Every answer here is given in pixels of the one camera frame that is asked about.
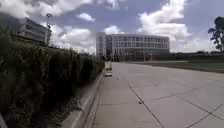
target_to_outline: curb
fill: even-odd
[[[84,96],[80,99],[81,111],[73,111],[68,118],[62,122],[61,128],[82,128],[89,115],[94,99],[99,91],[100,85],[104,78],[104,70],[94,81],[92,87],[87,90]]]
[[[8,128],[1,114],[0,114],[0,128]]]

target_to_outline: sidewalk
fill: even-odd
[[[94,128],[223,128],[224,75],[113,64]]]

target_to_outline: grass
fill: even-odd
[[[188,62],[173,62],[173,63],[148,63],[152,66],[189,69],[205,72],[224,73],[224,63],[188,63]]]

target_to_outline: cloud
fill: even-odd
[[[81,13],[81,14],[77,15],[76,17],[79,18],[79,19],[82,19],[82,20],[90,21],[90,22],[94,22],[95,21],[95,19],[92,18],[87,13]]]
[[[35,11],[32,0],[0,0],[0,12],[16,18],[29,17]]]
[[[73,48],[78,52],[95,53],[95,37],[89,29],[52,25],[51,30],[50,45],[66,49]]]
[[[44,1],[40,1],[38,2],[37,10],[39,10],[43,16],[47,13],[60,16],[62,13],[75,10],[82,5],[91,4],[92,2],[92,0],[56,0],[54,3],[48,4]]]
[[[98,0],[98,4],[105,4],[108,9],[117,10],[119,9],[119,3],[126,0]]]
[[[129,8],[128,8],[128,6],[126,6],[126,7],[124,7],[124,9],[127,11]]]
[[[116,25],[111,25],[104,29],[106,34],[124,34]]]
[[[141,27],[137,30],[140,33],[161,35],[170,37],[171,51],[197,51],[210,47],[209,41],[198,34],[190,33],[188,26],[175,22],[184,18],[184,7],[187,0],[168,0],[160,10],[139,14]]]

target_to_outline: white building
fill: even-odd
[[[27,38],[31,38],[40,42],[45,42],[46,27],[28,19],[24,18],[19,21],[18,34]],[[48,29],[47,40],[49,42],[51,30]]]
[[[98,57],[111,57],[119,60],[147,60],[152,55],[170,52],[168,37],[98,33],[96,37],[96,54]]]

